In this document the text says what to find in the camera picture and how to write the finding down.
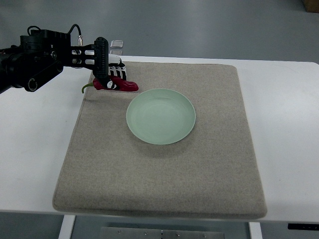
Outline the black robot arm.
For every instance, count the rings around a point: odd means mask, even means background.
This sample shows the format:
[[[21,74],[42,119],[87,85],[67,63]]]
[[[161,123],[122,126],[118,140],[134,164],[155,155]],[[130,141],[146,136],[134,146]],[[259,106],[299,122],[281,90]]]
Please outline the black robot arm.
[[[93,44],[71,46],[70,33],[30,26],[19,46],[0,51],[0,91],[24,88],[35,92],[64,67],[90,69],[106,87],[110,81],[108,41],[98,37]]]

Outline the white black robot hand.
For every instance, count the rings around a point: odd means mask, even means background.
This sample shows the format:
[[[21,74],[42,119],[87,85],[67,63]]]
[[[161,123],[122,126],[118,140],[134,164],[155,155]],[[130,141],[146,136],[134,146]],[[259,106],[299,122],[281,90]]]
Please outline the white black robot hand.
[[[117,76],[126,80],[126,66],[118,55],[109,54],[109,76]]]

